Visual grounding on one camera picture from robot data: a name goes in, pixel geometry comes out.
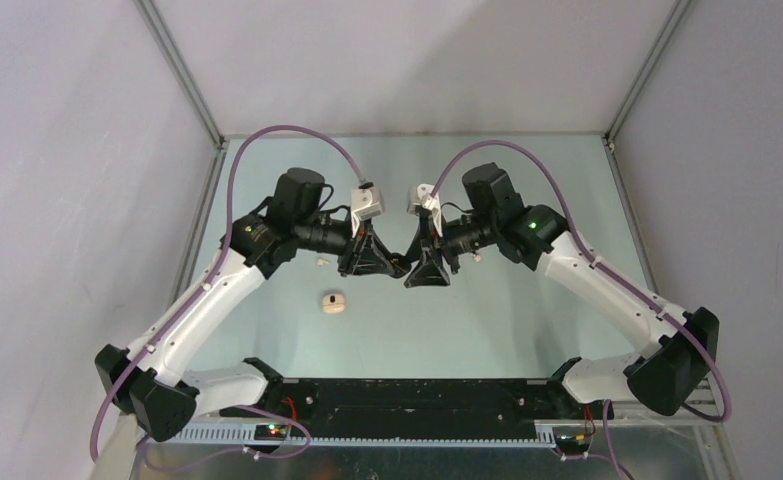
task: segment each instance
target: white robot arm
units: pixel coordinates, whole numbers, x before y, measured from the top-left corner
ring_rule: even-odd
[[[576,232],[569,231],[564,217],[546,205],[525,206],[506,172],[493,163],[468,171],[462,183],[473,209],[457,220],[442,218],[440,230],[435,225],[439,201],[429,194],[432,185],[411,190],[409,212],[420,217],[420,224],[407,253],[407,260],[417,263],[404,284],[449,285],[445,260],[455,274],[459,255],[496,244],[512,262],[543,273],[592,305],[635,349],[635,353],[601,360],[571,359],[551,379],[560,382],[579,404],[637,399],[657,413],[673,415],[709,367],[662,316],[683,325],[712,357],[717,318],[704,308],[689,313],[630,283],[660,308],[651,309],[634,291],[613,280],[611,273],[625,277],[605,259],[595,255],[589,261],[583,255]]]
[[[97,355],[95,362],[106,391],[143,355],[113,401],[123,412],[134,413],[153,439],[171,438],[194,416],[259,401],[268,382],[264,372],[250,364],[203,372],[187,372],[186,368],[229,312],[282,263],[294,258],[297,249],[338,255],[338,271],[345,276],[400,278],[409,271],[403,257],[390,253],[373,230],[371,218],[383,210],[379,190],[371,184],[360,186],[356,190],[360,203],[351,214],[358,221],[335,220],[331,212],[320,210],[324,186],[316,172],[288,170],[279,178],[273,197],[233,223],[229,249],[215,276],[209,278],[216,261],[126,349],[106,345]],[[267,210],[260,215],[264,207]],[[195,295],[193,303],[186,305]],[[180,308],[184,309],[181,315],[162,333]]]

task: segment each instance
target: small white object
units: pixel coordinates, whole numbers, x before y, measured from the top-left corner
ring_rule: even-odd
[[[321,301],[321,307],[326,313],[341,313],[344,311],[345,306],[346,300],[344,299],[344,295],[340,293],[325,295],[323,301]]]

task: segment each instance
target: enclosure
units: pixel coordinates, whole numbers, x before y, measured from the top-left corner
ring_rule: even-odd
[[[534,152],[609,262],[721,320],[732,419],[616,404],[621,462],[639,479],[783,478],[783,2],[732,0],[0,2],[0,478],[89,475],[105,394],[94,355],[149,328],[211,262],[236,151],[273,124],[353,154],[382,189],[376,229],[394,251],[414,234],[409,187],[460,150],[502,139]],[[236,212],[290,167],[321,172],[330,205],[356,186],[304,136],[267,136],[241,162]],[[457,165],[442,200],[465,205],[462,174],[487,162],[528,204],[557,206],[501,148]],[[334,263],[300,252],[192,368],[255,356],[286,377],[532,379],[630,351],[598,311],[496,249],[462,258],[443,289],[343,278]],[[319,308],[329,292],[346,295],[343,313]],[[712,380],[690,399],[717,412],[716,400]],[[133,475],[617,478],[551,455],[546,439],[579,424],[539,421],[538,444],[321,439],[281,462],[222,456],[175,474],[138,462]],[[195,421],[150,457],[200,458],[228,442],[190,432],[230,428],[242,422]]]

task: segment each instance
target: gray wall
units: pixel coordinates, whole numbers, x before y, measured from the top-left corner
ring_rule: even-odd
[[[164,311],[212,155],[132,2],[0,2],[0,479],[87,477],[93,357]]]
[[[218,126],[247,135],[602,132],[674,0],[158,3]]]
[[[783,1],[697,2],[616,144],[662,293],[721,318],[744,478],[783,478]]]

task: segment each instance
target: light blue table surface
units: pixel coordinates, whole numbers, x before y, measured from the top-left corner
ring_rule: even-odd
[[[511,140],[535,153],[562,188],[585,238],[634,280],[644,283],[638,254],[606,154],[594,135],[344,137],[385,198],[386,212],[374,220],[391,251],[405,252],[416,228],[406,214],[408,189],[434,183],[459,150],[486,138]],[[225,229],[226,179],[240,140],[229,144],[195,276],[210,263]],[[555,195],[535,166],[520,154],[488,147],[468,155],[441,190],[442,202],[467,207],[461,176],[494,161],[511,176],[529,205]],[[263,138],[248,149],[238,169],[234,211],[244,215],[289,167],[320,172],[335,186],[328,205],[349,203],[356,178],[331,147],[312,138]],[[455,218],[452,209],[445,211]],[[291,377],[488,378],[546,377],[574,356],[601,358],[628,352],[630,345],[606,320],[561,285],[503,258],[496,246],[482,261],[462,259],[462,270],[446,288],[406,289],[384,276],[342,278],[336,259],[299,252],[247,297],[209,337],[191,368],[234,365],[257,356]],[[340,292],[346,310],[321,311],[321,297]]]

